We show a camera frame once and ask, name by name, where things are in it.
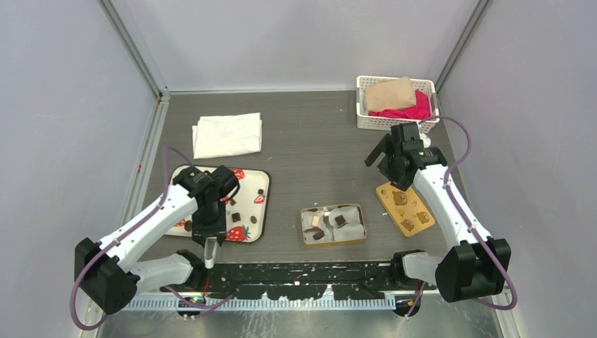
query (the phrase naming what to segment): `white wall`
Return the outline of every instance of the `white wall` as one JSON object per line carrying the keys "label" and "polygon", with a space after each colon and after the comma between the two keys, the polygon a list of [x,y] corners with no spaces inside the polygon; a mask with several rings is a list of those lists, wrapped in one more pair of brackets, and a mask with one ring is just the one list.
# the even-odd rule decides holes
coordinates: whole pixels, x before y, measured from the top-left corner
{"label": "white wall", "polygon": [[0,335],[73,337],[75,245],[118,227],[156,100],[96,1],[0,8]]}
{"label": "white wall", "polygon": [[471,130],[461,173],[512,246],[529,337],[597,330],[596,16],[595,1],[494,1],[440,95]]}
{"label": "white wall", "polygon": [[174,91],[352,89],[358,75],[436,80],[475,3],[126,0],[129,26]]}

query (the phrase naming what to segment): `plastic laundry basket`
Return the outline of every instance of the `plastic laundry basket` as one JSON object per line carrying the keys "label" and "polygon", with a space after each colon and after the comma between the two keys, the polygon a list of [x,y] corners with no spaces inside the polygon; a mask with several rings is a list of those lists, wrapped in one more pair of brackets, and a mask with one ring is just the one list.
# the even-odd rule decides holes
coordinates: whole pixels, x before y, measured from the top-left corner
{"label": "plastic laundry basket", "polygon": [[[392,125],[399,125],[401,123],[418,122],[420,120],[411,120],[407,118],[379,118],[377,116],[369,116],[368,111],[365,108],[365,100],[363,98],[363,92],[365,88],[373,86],[378,82],[396,80],[397,77],[380,77],[380,76],[366,76],[361,75],[356,78],[356,86],[358,88],[356,92],[356,122],[357,127],[361,129],[376,129],[376,130],[390,130]],[[413,84],[414,89],[418,89],[424,92],[429,97],[429,107],[431,107],[431,114],[433,116],[439,115],[439,109],[437,108],[437,96],[435,93],[435,86],[433,81],[429,80],[417,80],[410,79],[410,83]],[[429,120],[423,123],[419,129],[421,132],[428,133],[439,119]]]}

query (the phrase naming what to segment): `red towel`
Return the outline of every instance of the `red towel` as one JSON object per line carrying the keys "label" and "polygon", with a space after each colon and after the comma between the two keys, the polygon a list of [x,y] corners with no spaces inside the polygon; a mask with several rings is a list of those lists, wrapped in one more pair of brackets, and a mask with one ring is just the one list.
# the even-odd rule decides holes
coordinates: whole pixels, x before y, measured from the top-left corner
{"label": "red towel", "polygon": [[410,118],[413,120],[422,120],[431,116],[431,107],[429,98],[424,92],[415,90],[417,104],[406,109],[386,109],[384,111],[370,111],[369,116],[379,116],[381,118]]}

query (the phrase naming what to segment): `white folded towel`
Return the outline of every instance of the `white folded towel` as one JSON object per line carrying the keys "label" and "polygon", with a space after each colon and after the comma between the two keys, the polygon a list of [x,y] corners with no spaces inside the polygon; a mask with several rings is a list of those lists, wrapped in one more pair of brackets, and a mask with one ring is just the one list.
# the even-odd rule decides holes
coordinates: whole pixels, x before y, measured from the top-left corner
{"label": "white folded towel", "polygon": [[261,113],[201,116],[193,126],[193,158],[214,158],[261,151]]}

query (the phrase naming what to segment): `strawberry print tray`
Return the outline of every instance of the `strawberry print tray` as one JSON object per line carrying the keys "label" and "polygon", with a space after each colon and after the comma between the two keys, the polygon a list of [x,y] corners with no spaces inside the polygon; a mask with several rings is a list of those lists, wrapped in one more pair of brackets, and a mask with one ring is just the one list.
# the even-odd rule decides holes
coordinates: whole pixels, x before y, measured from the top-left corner
{"label": "strawberry print tray", "polygon": [[[181,165],[174,170],[175,177],[188,165]],[[215,170],[215,167],[201,167],[201,171]],[[271,177],[265,171],[232,168],[239,179],[239,193],[230,201],[226,200],[227,242],[253,243],[263,233],[265,213],[268,209]],[[191,237],[191,215],[180,220],[166,234]]]}

